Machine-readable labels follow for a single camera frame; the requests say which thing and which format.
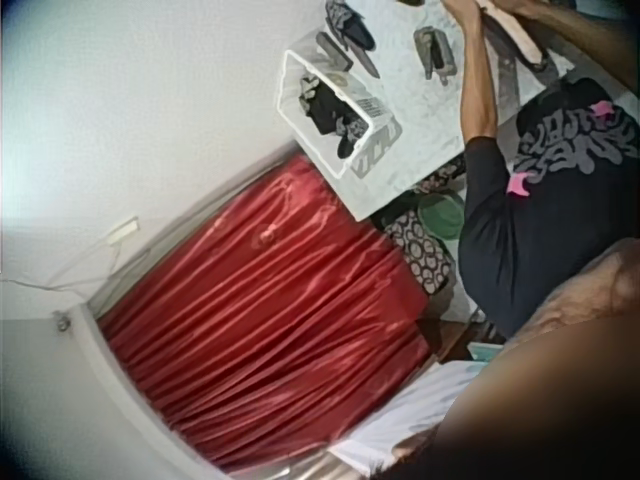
black t-shirt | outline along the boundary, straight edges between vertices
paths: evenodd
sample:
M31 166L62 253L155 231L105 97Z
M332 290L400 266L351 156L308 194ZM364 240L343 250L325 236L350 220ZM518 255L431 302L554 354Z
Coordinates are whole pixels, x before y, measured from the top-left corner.
M638 234L639 127L591 80L518 118L514 173L495 139L467 145L460 272L501 334L616 241Z

curtain fold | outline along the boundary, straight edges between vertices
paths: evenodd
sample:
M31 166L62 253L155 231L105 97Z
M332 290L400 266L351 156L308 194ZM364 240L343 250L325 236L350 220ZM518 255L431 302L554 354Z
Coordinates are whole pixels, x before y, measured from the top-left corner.
M138 389L216 465L327 445L429 351L402 252L350 217L302 156L267 174L101 320Z

plastic box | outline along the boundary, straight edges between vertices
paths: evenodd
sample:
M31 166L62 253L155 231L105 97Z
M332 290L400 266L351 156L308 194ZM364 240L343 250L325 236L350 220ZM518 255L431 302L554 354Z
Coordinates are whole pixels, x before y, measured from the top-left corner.
M372 96L362 82L349 72L336 70L331 59L316 43L315 37L320 31L322 29L311 32L285 52L277 105L280 115L294 130L303 150L313 161L321 162L332 176L341 178L354 162L375 165L395 143L402 129L393 113ZM332 134L320 135L300 106L300 79L307 73L317 75L369 125L367 132L356 143L353 154L346 159L338 158L341 138ZM363 162L365 156L370 158Z

pink tag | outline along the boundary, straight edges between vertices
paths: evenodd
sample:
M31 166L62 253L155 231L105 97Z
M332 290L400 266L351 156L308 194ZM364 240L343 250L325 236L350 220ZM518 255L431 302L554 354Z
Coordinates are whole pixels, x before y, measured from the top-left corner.
M613 104L611 102L598 102L595 105L591 105L591 110L596 117L606 117L607 115L613 115L615 110L613 109Z
M507 186L507 193L515 193L520 197L528 197L531 195L531 193L527 192L524 188L525 179L531 175L533 174L530 172L514 173L511 175L509 185Z

white sheet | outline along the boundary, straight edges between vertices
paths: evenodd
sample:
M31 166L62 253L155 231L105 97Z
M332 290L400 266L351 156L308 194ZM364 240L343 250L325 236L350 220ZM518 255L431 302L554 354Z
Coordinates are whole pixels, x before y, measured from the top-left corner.
M435 364L329 452L363 475L370 475L379 465L393 464L393 447L442 421L458 395L485 365Z

